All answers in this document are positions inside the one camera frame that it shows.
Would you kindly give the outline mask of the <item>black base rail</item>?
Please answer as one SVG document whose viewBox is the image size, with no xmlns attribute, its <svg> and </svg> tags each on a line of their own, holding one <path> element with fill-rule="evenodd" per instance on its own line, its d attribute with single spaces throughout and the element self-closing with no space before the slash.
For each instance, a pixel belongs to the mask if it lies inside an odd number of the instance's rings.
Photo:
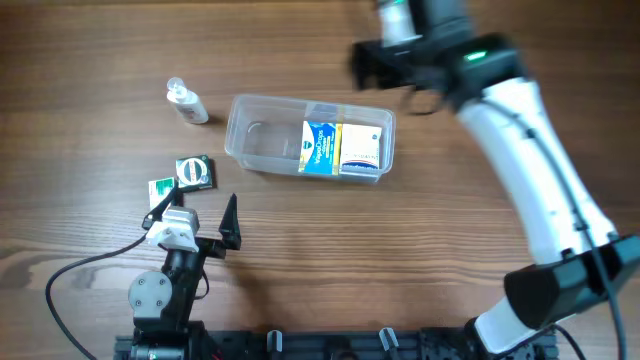
<svg viewBox="0 0 640 360">
<path fill-rule="evenodd" d="M 198 340 L 118 337 L 115 359 L 439 360 L 491 359 L 462 328 L 290 333 L 211 331 Z"/>
</svg>

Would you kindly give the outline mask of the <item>dark green round-logo box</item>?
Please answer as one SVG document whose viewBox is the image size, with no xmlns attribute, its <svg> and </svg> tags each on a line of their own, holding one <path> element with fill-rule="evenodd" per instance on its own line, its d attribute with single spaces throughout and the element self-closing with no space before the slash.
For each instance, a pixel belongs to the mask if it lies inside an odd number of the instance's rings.
<svg viewBox="0 0 640 360">
<path fill-rule="evenodd" d="M 212 188 L 213 164 L 207 155 L 181 158 L 176 161 L 178 187 L 183 192 Z"/>
</svg>

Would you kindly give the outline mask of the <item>clear plastic container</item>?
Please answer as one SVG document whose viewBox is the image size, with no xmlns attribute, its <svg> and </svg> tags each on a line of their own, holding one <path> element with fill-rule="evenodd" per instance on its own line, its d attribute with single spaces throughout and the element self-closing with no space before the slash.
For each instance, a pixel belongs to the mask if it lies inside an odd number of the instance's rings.
<svg viewBox="0 0 640 360">
<path fill-rule="evenodd" d="M 381 127 L 380 176 L 372 178 L 340 172 L 338 176 L 299 173 L 305 120 Z M 244 169 L 375 183 L 392 167 L 395 127 L 395 114 L 387 109 L 243 94 L 235 97 L 232 103 L 225 151 Z"/>
</svg>

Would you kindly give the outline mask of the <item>blue yellow VapoDrops box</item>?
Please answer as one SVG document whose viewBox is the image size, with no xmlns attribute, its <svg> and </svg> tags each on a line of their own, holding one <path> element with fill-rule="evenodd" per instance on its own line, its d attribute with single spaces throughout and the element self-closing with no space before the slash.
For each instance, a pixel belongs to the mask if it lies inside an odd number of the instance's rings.
<svg viewBox="0 0 640 360">
<path fill-rule="evenodd" d="M 342 143 L 341 123 L 305 120 L 298 172 L 302 174 L 338 176 Z"/>
</svg>

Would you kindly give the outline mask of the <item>white green flat box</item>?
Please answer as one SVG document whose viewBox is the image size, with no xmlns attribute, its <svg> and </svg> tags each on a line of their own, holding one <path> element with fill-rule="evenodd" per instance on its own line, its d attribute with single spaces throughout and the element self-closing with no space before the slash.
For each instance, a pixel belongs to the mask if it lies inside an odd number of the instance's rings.
<svg viewBox="0 0 640 360">
<path fill-rule="evenodd" d="M 172 177 L 149 181 L 149 209 L 153 210 L 156 206 L 158 206 L 169 195 L 175 185 L 175 179 Z"/>
</svg>

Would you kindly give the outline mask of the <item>white sanitizer bottle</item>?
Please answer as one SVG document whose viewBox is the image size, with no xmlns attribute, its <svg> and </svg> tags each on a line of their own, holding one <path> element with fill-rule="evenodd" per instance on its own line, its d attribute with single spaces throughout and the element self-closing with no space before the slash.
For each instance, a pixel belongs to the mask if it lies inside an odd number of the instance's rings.
<svg viewBox="0 0 640 360">
<path fill-rule="evenodd" d="M 209 120 L 209 114 L 201 99 L 186 87 L 181 78 L 173 77 L 168 80 L 166 98 L 186 122 L 204 124 Z"/>
</svg>

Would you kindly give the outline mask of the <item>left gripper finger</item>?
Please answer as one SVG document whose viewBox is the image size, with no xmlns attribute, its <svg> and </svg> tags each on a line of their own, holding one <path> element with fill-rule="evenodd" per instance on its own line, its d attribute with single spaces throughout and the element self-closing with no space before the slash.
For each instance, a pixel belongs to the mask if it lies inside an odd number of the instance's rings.
<svg viewBox="0 0 640 360">
<path fill-rule="evenodd" d="M 160 201 L 158 205 L 156 205 L 153 209 L 149 211 L 147 214 L 147 222 L 153 223 L 155 221 L 160 221 L 162 218 L 162 214 L 170 205 L 177 205 L 181 200 L 181 190 L 177 187 L 174 187 L 170 190 L 170 192 L 166 195 L 166 197 Z"/>
<path fill-rule="evenodd" d="M 241 232 L 237 212 L 237 195 L 233 193 L 227 203 L 224 215 L 219 225 L 219 232 L 223 241 L 240 241 Z"/>
</svg>

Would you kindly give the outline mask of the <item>white Hansaplast plaster box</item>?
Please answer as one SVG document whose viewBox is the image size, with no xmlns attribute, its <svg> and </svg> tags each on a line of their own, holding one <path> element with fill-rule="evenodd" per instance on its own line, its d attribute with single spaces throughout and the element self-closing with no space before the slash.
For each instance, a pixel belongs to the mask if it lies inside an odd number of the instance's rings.
<svg viewBox="0 0 640 360">
<path fill-rule="evenodd" d="M 382 128 L 344 124 L 340 147 L 341 174 L 378 178 Z"/>
</svg>

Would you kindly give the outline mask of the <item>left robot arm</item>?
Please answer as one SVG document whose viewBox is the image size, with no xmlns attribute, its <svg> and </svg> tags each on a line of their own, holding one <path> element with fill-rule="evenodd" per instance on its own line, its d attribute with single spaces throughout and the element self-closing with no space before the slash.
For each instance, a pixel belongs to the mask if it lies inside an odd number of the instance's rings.
<svg viewBox="0 0 640 360">
<path fill-rule="evenodd" d="M 174 187 L 142 222 L 145 238 L 166 251 L 159 271 L 139 275 L 128 300 L 133 310 L 134 333 L 114 345 L 116 359 L 222 359 L 220 346 L 201 321 L 190 319 L 199 282 L 206 277 L 207 259 L 226 257 L 241 248 L 237 196 L 227 203 L 219 225 L 219 239 L 201 237 L 197 212 L 177 206 L 181 190 Z"/>
</svg>

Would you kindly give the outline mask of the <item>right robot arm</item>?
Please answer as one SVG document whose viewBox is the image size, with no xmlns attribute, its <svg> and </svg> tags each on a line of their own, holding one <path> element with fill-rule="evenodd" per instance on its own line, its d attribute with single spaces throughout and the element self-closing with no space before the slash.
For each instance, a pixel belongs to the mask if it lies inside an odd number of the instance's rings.
<svg viewBox="0 0 640 360">
<path fill-rule="evenodd" d="M 503 359 L 567 318 L 607 304 L 627 355 L 617 295 L 639 266 L 639 240 L 620 235 L 585 189 L 547 117 L 539 88 L 503 35 L 455 35 L 353 46 L 360 89 L 438 92 L 485 152 L 511 197 L 533 262 L 504 278 L 504 297 L 466 327 L 468 352 Z"/>
</svg>

